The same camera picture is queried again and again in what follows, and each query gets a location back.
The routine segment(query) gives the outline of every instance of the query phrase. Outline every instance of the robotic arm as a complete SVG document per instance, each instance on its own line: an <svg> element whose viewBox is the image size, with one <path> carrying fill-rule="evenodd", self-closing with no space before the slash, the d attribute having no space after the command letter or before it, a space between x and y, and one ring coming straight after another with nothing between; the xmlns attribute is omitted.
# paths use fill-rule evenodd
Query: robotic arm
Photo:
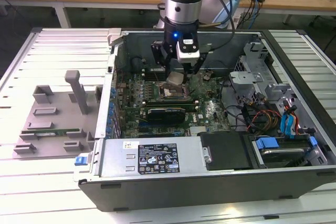
<svg viewBox="0 0 336 224"><path fill-rule="evenodd" d="M183 83L197 73L206 55L199 51L197 30L202 0L166 0L164 41L155 41L152 51L156 63L166 69L169 78L170 61L175 58L184 68Z"/></svg>
<svg viewBox="0 0 336 224"><path fill-rule="evenodd" d="M224 28L228 20L232 22L231 13L238 7L239 1L165 0L165 11L161 12L161 15L164 16L164 40L155 41L152 44L152 52L156 63L165 68L168 82L185 83L192 74L199 71L208 52L214 50L209 46L199 46L197 38L198 19L208 24L204 27L217 26ZM184 74L173 72L171 75L172 59L177 59L182 64Z"/></svg>

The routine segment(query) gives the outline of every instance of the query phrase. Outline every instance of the power cable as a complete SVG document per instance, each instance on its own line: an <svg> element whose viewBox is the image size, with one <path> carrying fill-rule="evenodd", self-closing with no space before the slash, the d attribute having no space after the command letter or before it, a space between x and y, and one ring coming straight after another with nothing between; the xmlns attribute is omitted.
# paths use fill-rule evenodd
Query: power cable
<svg viewBox="0 0 336 224"><path fill-rule="evenodd" d="M233 8L232 0L229 0L230 1L230 10L227 9L226 4L224 3L223 0L219 0L219 1L223 5L226 13L229 16L229 20L230 20L231 27L232 27L232 32L231 32L230 38L227 41L225 41L223 44L221 44L221 45L219 45L217 47L211 47L211 51L215 51L215 50L217 50L219 48L224 47L226 44L228 44L233 39L233 37L235 36L235 31L236 31L235 24L233 23L233 20L232 20L232 8Z"/></svg>

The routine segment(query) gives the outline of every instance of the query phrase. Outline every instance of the blue latch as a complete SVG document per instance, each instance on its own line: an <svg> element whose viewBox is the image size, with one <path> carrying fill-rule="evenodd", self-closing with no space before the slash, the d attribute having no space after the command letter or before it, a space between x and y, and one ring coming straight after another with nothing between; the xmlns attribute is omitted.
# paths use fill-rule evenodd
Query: blue latch
<svg viewBox="0 0 336 224"><path fill-rule="evenodd" d="M76 157L75 158L75 165L80 166L80 165L88 165L88 157Z"/></svg>
<svg viewBox="0 0 336 224"><path fill-rule="evenodd" d="M256 141L258 149L278 148L279 144L275 137L261 137Z"/></svg>
<svg viewBox="0 0 336 224"><path fill-rule="evenodd" d="M317 146L317 141L316 141L315 137L311 136L309 138L309 140L310 140L310 143L311 143L312 146L314 146L314 147Z"/></svg>

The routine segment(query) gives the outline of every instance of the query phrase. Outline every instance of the warning label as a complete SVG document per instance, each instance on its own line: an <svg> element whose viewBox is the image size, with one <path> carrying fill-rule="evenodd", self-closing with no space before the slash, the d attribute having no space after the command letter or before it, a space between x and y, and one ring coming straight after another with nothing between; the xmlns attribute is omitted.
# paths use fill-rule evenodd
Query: warning label
<svg viewBox="0 0 336 224"><path fill-rule="evenodd" d="M179 157L176 144L139 145L140 174L179 173Z"/></svg>

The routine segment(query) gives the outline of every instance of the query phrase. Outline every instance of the slotted metal surface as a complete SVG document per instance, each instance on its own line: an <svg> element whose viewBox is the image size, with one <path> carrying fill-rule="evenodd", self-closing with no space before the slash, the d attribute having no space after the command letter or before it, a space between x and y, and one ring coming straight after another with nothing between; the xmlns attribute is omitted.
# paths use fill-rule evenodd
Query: slotted metal surface
<svg viewBox="0 0 336 224"><path fill-rule="evenodd" d="M111 50L107 33L108 29L43 29L30 35L1 89L0 145L16 143L34 102L36 85L49 85L55 92L70 91L64 80L69 69L79 70L79 81L87 91L103 85Z"/></svg>
<svg viewBox="0 0 336 224"><path fill-rule="evenodd" d="M336 123L335 65L307 35L293 30L271 31L271 34ZM276 63L274 69L286 83L287 79Z"/></svg>

